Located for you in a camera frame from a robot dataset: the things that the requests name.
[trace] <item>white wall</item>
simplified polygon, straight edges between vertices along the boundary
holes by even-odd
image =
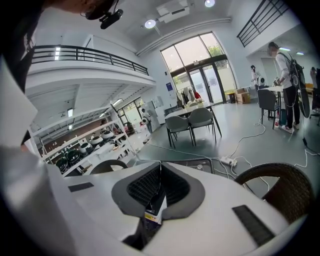
[[[144,66],[148,68],[149,75],[156,81],[156,88],[149,89],[145,93],[141,94],[142,100],[147,103],[156,96],[160,96],[164,109],[169,109],[176,106],[177,97],[170,97],[166,84],[172,84],[174,95],[176,95],[176,88],[160,50],[155,49],[152,52],[143,55],[140,57],[140,59]]]
[[[95,50],[100,50],[109,54],[117,55],[143,66],[140,58],[133,51],[124,48],[119,44],[113,43],[95,35],[92,37],[92,41]]]
[[[255,10],[261,3],[261,0],[234,0],[229,9],[229,15],[232,17],[232,27],[237,36]],[[287,10],[260,35],[252,40],[244,48],[244,55],[248,56],[265,44],[271,42],[283,33],[299,25],[300,21],[291,10]]]

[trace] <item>ceiling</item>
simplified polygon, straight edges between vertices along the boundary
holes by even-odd
[[[295,54],[297,52],[303,52],[305,54],[316,53],[316,48],[302,24],[288,30],[273,41],[279,47],[290,49],[290,54]],[[267,47],[268,44],[261,47],[258,51],[266,52]]]
[[[136,53],[175,30],[204,21],[226,18],[233,0],[215,0],[215,5],[211,8],[205,7],[204,0],[172,2],[179,1],[186,2],[189,15],[169,23],[158,21],[156,28],[152,29],[145,28],[145,22],[160,18],[157,7],[169,0],[121,0],[117,9],[123,10],[123,16],[106,30],[100,29],[98,20],[87,20],[79,14],[49,8],[40,17],[35,35],[36,43],[82,46],[88,35],[95,35]]]
[[[43,137],[60,129],[65,130],[68,125],[81,120],[91,122],[98,119],[99,114],[110,107],[111,100],[125,101],[145,88],[142,85],[130,84],[84,83],[63,86],[42,85],[39,86],[38,92],[32,94],[27,89],[28,99],[38,110],[30,126],[31,131],[39,133],[39,130],[49,126],[49,129],[37,135]],[[75,118],[68,119],[68,109],[74,109]]]

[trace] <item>window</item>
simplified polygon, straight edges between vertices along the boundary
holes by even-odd
[[[161,53],[170,72],[173,72],[184,66],[174,46],[163,50]]]
[[[224,54],[220,44],[212,33],[203,34],[200,37],[210,52],[211,57]]]
[[[210,58],[207,49],[198,36],[177,43],[175,47],[185,66]]]

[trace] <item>balcony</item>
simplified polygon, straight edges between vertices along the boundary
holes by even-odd
[[[61,61],[103,63],[149,75],[146,67],[101,50],[72,45],[39,45],[34,47],[32,64]]]

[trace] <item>backpack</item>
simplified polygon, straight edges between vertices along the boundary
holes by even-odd
[[[291,59],[289,59],[285,54],[282,52],[279,52],[278,54],[281,54],[284,56],[284,58],[289,62],[289,76],[290,76],[290,81],[295,87],[300,87],[305,88],[306,87],[306,82],[305,82],[305,75],[303,72],[304,67],[300,66],[298,62],[292,58],[290,55]]]

